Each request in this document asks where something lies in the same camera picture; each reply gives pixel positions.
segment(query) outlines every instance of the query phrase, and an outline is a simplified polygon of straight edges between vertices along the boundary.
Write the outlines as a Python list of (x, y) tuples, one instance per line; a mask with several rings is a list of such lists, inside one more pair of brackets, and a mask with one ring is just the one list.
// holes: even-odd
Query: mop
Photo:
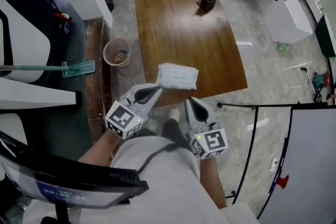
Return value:
[(96, 62), (88, 61), (68, 66), (67, 62), (62, 62), (61, 67), (53, 66), (0, 66), (0, 70), (23, 70), (23, 71), (62, 71), (64, 78), (71, 78), (96, 71)]

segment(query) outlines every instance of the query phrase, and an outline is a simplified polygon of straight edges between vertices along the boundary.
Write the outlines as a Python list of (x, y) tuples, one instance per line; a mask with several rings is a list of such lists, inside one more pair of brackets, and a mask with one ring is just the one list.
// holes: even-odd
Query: computer monitor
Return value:
[(39, 152), (1, 131), (0, 162), (23, 194), (66, 207), (129, 204), (129, 198), (148, 190), (136, 170), (83, 164)]

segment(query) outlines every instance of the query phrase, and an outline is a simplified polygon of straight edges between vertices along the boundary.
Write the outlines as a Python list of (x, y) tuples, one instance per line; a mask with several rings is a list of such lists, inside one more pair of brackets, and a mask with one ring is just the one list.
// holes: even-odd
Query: white package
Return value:
[(164, 63), (159, 65), (156, 84), (164, 88), (196, 90), (198, 70), (193, 67)]

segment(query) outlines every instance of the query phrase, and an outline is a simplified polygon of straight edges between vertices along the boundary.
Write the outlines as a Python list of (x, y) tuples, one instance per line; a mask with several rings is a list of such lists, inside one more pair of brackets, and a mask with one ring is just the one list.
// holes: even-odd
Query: brown wooden tabletop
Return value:
[(199, 70), (197, 90), (165, 89), (156, 106), (247, 88), (236, 41), (219, 0), (205, 14), (200, 0), (135, 0), (146, 82), (158, 65), (175, 63)]

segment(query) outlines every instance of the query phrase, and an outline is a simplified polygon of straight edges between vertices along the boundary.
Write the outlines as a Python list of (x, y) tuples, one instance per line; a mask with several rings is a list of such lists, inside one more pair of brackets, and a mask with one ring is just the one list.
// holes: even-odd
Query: marble floor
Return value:
[[(115, 73), (114, 98), (125, 93), (132, 85), (145, 83), (139, 45), (134, 0), (113, 0), (114, 11), (111, 38), (123, 38), (132, 46), (131, 64)], [(254, 111), (244, 108), (218, 109), (218, 101), (244, 104), (310, 103), (312, 91), (306, 74), (300, 68), (290, 68), (302, 63), (313, 72), (325, 72), (326, 61), (320, 51), (315, 35), (296, 44), (289, 45), (286, 52), (279, 52), (264, 25), (261, 11), (254, 0), (220, 0), (233, 29), (236, 40), (250, 41), (252, 46), (238, 46), (243, 61), (248, 88), (225, 93), (204, 101), (210, 104), (217, 121), (225, 128), (229, 149), (217, 157), (218, 169), (225, 192), (237, 190), (250, 145), (250, 125)], [(182, 104), (181, 128), (186, 131), (186, 120)], [(165, 120), (170, 107), (154, 109), (153, 118)], [(287, 135), (289, 108), (260, 109), (258, 120), (264, 125), (257, 129), (245, 182), (238, 201), (248, 203), (258, 215), (263, 206), (274, 177), (270, 172), (271, 162), (280, 157), (283, 140)]]

